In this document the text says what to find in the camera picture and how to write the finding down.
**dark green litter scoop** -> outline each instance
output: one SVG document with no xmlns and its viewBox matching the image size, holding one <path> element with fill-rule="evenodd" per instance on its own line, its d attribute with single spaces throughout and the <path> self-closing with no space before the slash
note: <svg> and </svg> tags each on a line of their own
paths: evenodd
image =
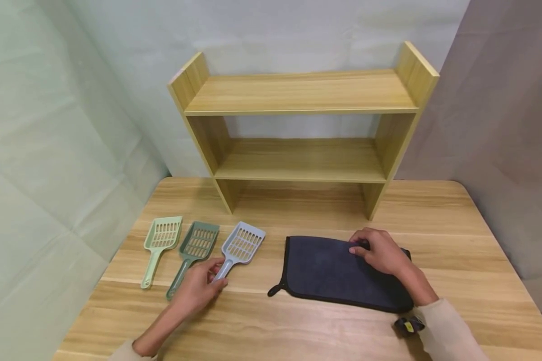
<svg viewBox="0 0 542 361">
<path fill-rule="evenodd" d="M 187 235 L 183 240 L 183 244 L 179 248 L 179 254 L 183 257 L 183 264 L 175 277 L 175 280 L 171 284 L 171 288 L 166 292 L 166 299 L 171 300 L 177 288 L 183 281 L 185 273 L 192 263 L 200 261 L 209 257 L 215 240 L 219 234 L 219 226 L 214 224 L 203 223 L 194 221 L 191 227 L 187 231 Z"/>
</svg>

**gray backdrop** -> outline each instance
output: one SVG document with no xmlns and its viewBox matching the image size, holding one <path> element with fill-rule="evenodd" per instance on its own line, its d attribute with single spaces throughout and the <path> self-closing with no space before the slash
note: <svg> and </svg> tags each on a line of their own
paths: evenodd
<svg viewBox="0 0 542 361">
<path fill-rule="evenodd" d="M 396 178 L 454 179 L 542 311 L 542 0 L 472 0 Z"/>
</svg>

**dark gray towel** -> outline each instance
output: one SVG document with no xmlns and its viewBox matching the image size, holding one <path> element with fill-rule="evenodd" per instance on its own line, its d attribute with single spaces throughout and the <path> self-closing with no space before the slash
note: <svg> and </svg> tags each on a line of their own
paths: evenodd
<svg viewBox="0 0 542 361">
<path fill-rule="evenodd" d="M 282 280 L 268 296 L 285 289 L 295 297 L 385 312 L 412 309 L 412 298 L 397 278 L 350 254 L 352 246 L 357 244 L 321 237 L 287 237 Z"/>
</svg>

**wall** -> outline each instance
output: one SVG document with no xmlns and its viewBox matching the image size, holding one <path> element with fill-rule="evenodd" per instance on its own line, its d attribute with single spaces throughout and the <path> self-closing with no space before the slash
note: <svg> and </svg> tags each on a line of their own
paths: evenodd
<svg viewBox="0 0 542 361">
<path fill-rule="evenodd" d="M 542 311 L 542 0 L 472 0 L 398 178 L 468 189 Z"/>
<path fill-rule="evenodd" d="M 214 74 L 391 67 L 412 41 L 440 69 L 469 0 L 66 0 L 173 175 L 208 176 L 166 91 L 195 52 Z M 358 137 L 367 115 L 227 119 L 233 136 Z"/>
<path fill-rule="evenodd" d="M 166 174 L 72 16 L 49 12 L 73 39 L 0 1 L 0 360 L 52 357 Z"/>
</svg>

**shelf middle board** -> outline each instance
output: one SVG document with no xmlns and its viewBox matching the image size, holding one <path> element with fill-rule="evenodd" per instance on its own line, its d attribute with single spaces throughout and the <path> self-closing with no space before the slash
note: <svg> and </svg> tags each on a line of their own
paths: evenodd
<svg viewBox="0 0 542 361">
<path fill-rule="evenodd" d="M 371 138 L 235 138 L 216 179 L 385 183 Z"/>
<path fill-rule="evenodd" d="M 185 115 L 416 113 L 393 69 L 211 76 Z"/>
</svg>

